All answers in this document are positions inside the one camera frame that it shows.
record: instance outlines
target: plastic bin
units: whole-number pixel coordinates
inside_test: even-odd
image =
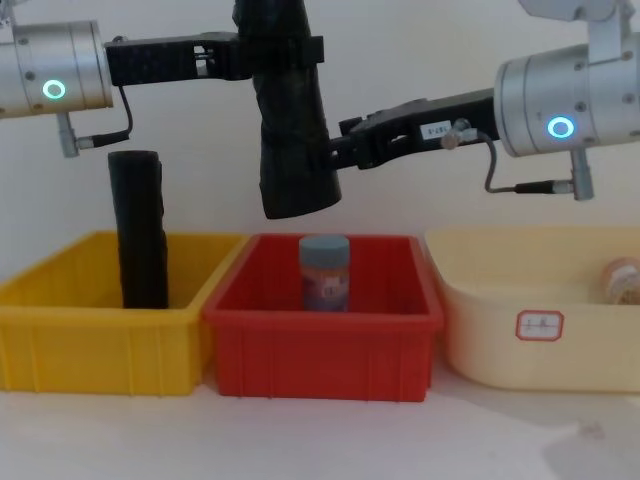
[[[123,310],[117,237],[96,233],[0,287],[0,389],[188,395],[201,308],[247,241],[168,235],[170,310]]]
[[[442,327],[409,237],[351,236],[348,313],[302,311],[301,235],[256,237],[205,307],[222,395],[423,401]]]
[[[640,228],[428,232],[446,297],[446,351],[462,375],[520,390],[640,392],[640,307],[605,304]]]

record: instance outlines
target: black cylinder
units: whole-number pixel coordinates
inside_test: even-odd
[[[236,0],[233,18],[241,37],[311,36],[303,0]],[[267,218],[306,215],[339,202],[318,69],[255,75],[253,84],[262,113],[260,189]]]
[[[124,308],[169,308],[162,164],[156,152],[109,154]]]

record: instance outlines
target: yellow plastic bin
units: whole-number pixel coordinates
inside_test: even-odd
[[[640,228],[430,231],[446,299],[449,363],[505,389],[640,392],[640,307],[605,303],[617,257]]]
[[[248,237],[167,240],[169,310],[121,308],[113,232],[92,234],[0,287],[0,389],[190,394],[211,357],[200,310]]]

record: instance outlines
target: blue jar lid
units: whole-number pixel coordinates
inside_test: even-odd
[[[315,235],[300,240],[300,264],[319,269],[349,266],[351,248],[344,235]]]

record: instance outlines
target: silver cylindrical motor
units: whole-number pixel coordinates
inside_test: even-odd
[[[590,64],[579,45],[505,63],[495,86],[500,138],[514,157],[640,140],[640,34]]]
[[[0,118],[112,107],[96,22],[16,26],[0,44]]]

